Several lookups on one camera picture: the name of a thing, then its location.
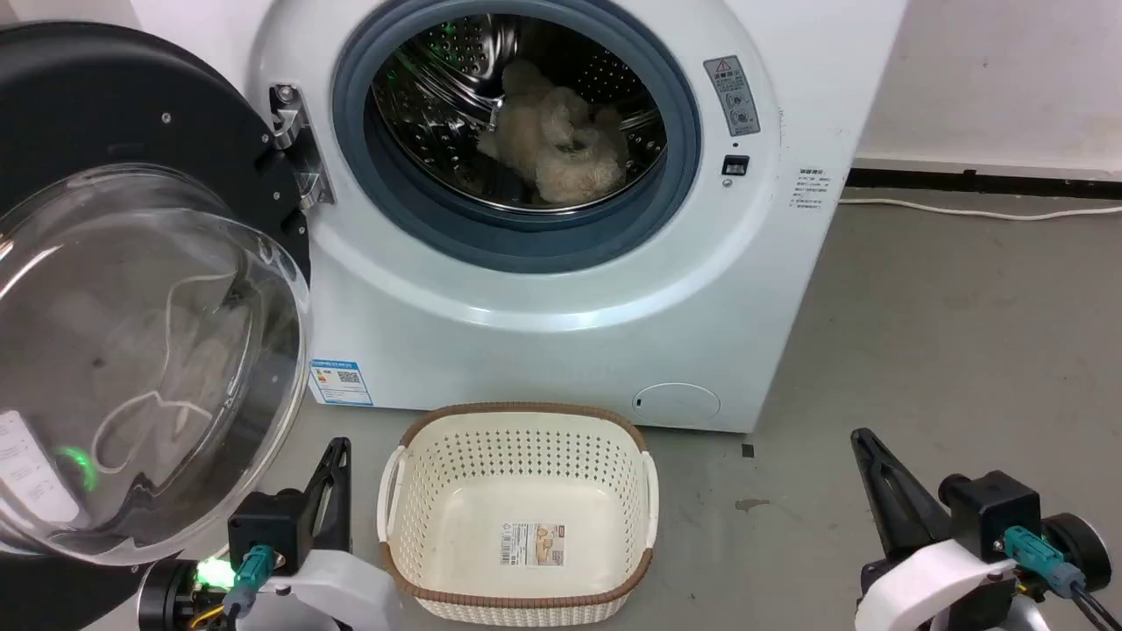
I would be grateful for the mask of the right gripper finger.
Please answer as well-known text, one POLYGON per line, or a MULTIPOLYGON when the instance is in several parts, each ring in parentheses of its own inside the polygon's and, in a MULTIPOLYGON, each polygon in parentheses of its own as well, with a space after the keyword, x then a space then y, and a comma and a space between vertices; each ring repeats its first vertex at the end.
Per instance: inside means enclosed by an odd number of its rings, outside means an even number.
POLYGON ((896 563, 921 547, 910 474, 874 432, 854 431, 850 443, 885 558, 896 563))
MULTIPOLYGON (((857 431, 872 430, 870 430, 870 428, 859 428, 857 431)), ((942 510, 938 500, 934 499, 934 495, 931 495, 930 492, 916 479, 910 470, 908 472, 910 474, 911 482, 911 503, 913 503, 916 511, 921 519, 921 547, 918 547, 917 549, 938 542, 945 542, 950 539, 950 518, 947 512, 942 510)))

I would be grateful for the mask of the grey warning sticker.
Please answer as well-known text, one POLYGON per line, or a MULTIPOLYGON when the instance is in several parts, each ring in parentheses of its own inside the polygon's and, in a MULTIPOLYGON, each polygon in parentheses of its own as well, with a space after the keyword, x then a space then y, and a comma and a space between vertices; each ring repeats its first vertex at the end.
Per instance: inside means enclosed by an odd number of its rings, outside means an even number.
POLYGON ((749 91, 749 80, 742 68, 741 60, 734 55, 719 60, 705 60, 703 68, 712 81, 714 92, 721 106, 729 135, 735 138, 760 132, 755 100, 749 91))

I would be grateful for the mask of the stainless steel drum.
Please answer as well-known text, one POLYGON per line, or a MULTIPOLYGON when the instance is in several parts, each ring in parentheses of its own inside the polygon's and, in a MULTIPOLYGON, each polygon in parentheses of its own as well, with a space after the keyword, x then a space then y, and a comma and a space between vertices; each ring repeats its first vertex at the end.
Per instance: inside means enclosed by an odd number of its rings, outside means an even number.
POLYGON ((582 33, 509 13, 477 13, 430 25, 404 43, 373 84, 373 102, 401 150, 458 195, 499 211, 565 214, 634 188, 662 159, 666 132, 650 90, 610 49, 582 33), (516 172, 477 150, 502 100, 502 71, 527 60, 591 106, 613 106, 628 145, 620 190, 594 202, 548 204, 516 172))

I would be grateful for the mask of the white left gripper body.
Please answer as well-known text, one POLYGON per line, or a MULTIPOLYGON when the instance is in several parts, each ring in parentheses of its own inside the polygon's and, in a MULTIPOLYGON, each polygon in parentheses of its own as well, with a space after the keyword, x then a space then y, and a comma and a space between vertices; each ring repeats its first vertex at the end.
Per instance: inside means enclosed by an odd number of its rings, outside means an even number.
POLYGON ((401 631, 401 598, 388 571, 352 554, 316 549, 291 578, 259 593, 259 631, 401 631))

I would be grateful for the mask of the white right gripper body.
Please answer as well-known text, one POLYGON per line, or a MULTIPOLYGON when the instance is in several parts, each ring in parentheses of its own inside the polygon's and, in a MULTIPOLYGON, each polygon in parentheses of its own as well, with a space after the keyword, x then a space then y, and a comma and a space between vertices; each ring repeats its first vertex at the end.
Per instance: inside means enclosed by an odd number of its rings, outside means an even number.
POLYGON ((926 546, 873 582, 856 610, 854 630, 916 631, 990 574, 1014 566, 1008 557, 985 563, 954 540, 926 546))

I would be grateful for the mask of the white front-load washing machine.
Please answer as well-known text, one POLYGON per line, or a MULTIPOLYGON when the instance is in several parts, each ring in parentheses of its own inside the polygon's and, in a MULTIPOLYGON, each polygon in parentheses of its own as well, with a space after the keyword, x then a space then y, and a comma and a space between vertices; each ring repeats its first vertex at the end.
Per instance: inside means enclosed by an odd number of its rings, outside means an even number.
POLYGON ((128 0, 135 22, 196 53, 260 113, 296 85, 335 203, 309 212, 311 360, 355 362, 373 408, 548 401, 641 423, 636 393, 712 391, 705 431, 749 435, 785 351, 909 0, 614 0, 670 49, 696 97, 702 157, 678 213, 587 269, 515 274, 449 257, 359 190, 333 127, 337 60, 387 0, 128 0), (741 60, 760 132, 732 137, 705 60, 741 60), (788 204, 827 170, 821 210, 788 204))

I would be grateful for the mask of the paper basket product label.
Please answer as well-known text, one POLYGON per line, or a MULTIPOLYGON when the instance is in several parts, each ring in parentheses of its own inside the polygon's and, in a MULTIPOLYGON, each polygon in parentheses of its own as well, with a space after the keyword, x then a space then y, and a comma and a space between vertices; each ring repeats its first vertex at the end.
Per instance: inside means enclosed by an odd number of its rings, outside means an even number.
POLYGON ((565 525, 517 521, 502 523, 500 565, 565 567, 565 525))

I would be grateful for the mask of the white text label sticker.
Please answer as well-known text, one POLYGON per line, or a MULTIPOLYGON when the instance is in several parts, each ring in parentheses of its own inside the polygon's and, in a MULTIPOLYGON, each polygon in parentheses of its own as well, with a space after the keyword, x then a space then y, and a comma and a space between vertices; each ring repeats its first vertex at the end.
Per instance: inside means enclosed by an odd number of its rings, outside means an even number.
POLYGON ((833 179, 827 170, 798 170, 788 204, 795 210, 821 210, 828 200, 833 179))

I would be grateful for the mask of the cream fluffy plush toy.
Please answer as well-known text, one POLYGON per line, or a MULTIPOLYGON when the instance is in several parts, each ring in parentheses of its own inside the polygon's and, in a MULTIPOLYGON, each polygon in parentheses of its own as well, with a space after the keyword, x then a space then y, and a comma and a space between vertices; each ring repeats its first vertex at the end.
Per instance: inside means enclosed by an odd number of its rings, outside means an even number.
POLYGON ((620 190, 628 145, 615 107, 587 103, 527 60, 502 71, 502 88, 496 124, 479 132, 478 152, 516 172, 548 204, 594 202, 620 190))

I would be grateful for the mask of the cream perforated laundry basket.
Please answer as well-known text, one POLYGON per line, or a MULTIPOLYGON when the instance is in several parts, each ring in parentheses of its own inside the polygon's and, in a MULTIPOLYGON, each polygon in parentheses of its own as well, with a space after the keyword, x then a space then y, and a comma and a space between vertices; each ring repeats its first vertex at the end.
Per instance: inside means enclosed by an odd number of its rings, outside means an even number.
POLYGON ((401 437, 377 496, 381 568, 401 594, 481 627, 583 627, 649 575, 657 465, 638 428, 601 408, 439 408, 401 437), (504 522, 565 525, 565 567, 502 567, 504 522))

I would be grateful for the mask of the blue energy label sticker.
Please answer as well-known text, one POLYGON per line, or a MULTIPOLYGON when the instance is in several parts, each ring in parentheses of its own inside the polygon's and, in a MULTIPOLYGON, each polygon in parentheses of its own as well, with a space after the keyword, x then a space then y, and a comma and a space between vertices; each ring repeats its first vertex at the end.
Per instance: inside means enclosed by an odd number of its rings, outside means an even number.
POLYGON ((312 359, 309 383, 321 404, 373 408, 373 396, 355 362, 312 359))

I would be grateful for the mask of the round filter cover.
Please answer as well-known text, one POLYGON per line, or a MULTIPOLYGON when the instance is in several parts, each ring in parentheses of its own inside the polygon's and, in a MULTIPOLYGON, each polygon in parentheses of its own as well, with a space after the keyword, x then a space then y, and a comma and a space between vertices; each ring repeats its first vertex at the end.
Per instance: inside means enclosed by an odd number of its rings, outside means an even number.
POLYGON ((640 391, 632 408, 642 424, 703 429, 721 411, 712 391, 690 383, 660 383, 640 391))

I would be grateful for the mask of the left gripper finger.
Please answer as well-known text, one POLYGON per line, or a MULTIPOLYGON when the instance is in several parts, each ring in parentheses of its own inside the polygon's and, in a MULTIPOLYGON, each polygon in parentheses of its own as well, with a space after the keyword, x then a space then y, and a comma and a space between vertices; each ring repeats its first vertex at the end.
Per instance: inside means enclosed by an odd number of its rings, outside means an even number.
POLYGON ((337 436, 329 443, 328 549, 339 551, 352 551, 351 442, 347 436, 337 436))
POLYGON ((328 549, 332 546, 334 528, 334 457, 323 456, 313 470, 305 488, 304 510, 306 530, 311 534, 312 549, 328 549))

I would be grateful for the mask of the black baseboard strip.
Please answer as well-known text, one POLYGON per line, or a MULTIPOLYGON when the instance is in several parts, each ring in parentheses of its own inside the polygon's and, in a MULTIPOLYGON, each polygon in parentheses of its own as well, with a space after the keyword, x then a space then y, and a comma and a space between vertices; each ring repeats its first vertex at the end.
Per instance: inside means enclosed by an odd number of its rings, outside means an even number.
POLYGON ((1122 202, 1122 182, 990 175, 980 174, 975 170, 939 173, 854 168, 849 171, 846 188, 931 190, 978 195, 1075 196, 1075 199, 1122 202))

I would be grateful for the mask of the washer door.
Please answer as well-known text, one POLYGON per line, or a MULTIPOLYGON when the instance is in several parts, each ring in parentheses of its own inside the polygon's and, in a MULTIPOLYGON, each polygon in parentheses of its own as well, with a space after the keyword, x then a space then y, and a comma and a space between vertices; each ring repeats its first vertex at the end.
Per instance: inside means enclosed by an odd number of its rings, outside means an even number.
POLYGON ((125 25, 0 25, 0 413, 79 503, 0 481, 0 631, 72 631, 226 521, 306 376, 309 237, 261 116, 125 25))

